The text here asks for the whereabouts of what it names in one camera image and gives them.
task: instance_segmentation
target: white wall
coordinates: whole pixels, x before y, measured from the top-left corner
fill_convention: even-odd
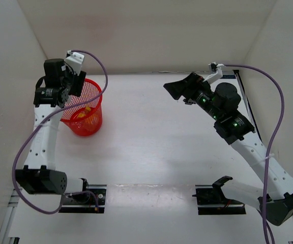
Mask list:
[[[274,153],[293,176],[293,1],[277,1],[245,63],[268,71],[284,91],[286,111]],[[244,72],[242,78],[260,133],[267,142],[279,116],[278,92],[269,80],[252,71]]]
[[[82,48],[131,73],[241,62],[276,0],[18,1],[48,58]],[[101,73],[90,59],[84,68]]]
[[[32,130],[35,82],[45,56],[16,0],[0,0],[0,227],[12,192],[11,167]]]

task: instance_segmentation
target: red plastic basket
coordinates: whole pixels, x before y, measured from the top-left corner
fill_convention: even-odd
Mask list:
[[[85,79],[81,96],[79,98],[71,96],[70,103],[66,104],[65,107],[87,101],[100,92],[101,89],[97,83]],[[102,124],[101,101],[102,95],[90,103],[67,109],[64,111],[61,121],[70,127],[75,134],[90,136],[96,133]]]

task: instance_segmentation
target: yellow object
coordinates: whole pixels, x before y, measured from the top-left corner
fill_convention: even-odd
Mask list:
[[[91,108],[90,107],[85,107],[85,110],[80,112],[78,115],[77,115],[77,118],[82,118],[82,117],[85,117],[88,113],[91,112]]]

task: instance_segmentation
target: white table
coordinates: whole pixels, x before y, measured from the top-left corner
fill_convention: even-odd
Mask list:
[[[55,153],[57,170],[107,184],[105,213],[46,216],[20,201],[10,236],[20,244],[265,243],[260,215],[250,207],[242,216],[197,215],[195,185],[224,175],[262,184],[217,135],[210,116],[162,87],[186,76],[110,76],[100,131],[82,138],[61,124]],[[89,78],[104,84],[102,76]],[[238,87],[236,80],[220,81]],[[248,116],[243,101],[239,109]],[[49,210],[59,202],[58,196],[27,197]],[[272,229],[276,243],[293,241],[293,219]]]

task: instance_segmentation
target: white tabletop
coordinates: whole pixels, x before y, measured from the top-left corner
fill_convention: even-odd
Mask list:
[[[110,76],[100,131],[82,138],[61,123],[55,152],[57,170],[90,184],[107,184],[105,213],[46,216],[20,201],[10,236],[20,237],[20,244],[265,243],[261,218],[250,207],[242,216],[197,215],[191,197],[195,185],[209,185],[225,175],[262,184],[215,132],[210,116],[197,105],[175,101],[162,87],[186,76]],[[102,76],[89,78],[104,84]],[[238,87],[236,80],[220,82]],[[239,110],[248,117],[243,101]],[[59,200],[28,198],[49,210]],[[293,241],[293,219],[273,232],[276,243]]]

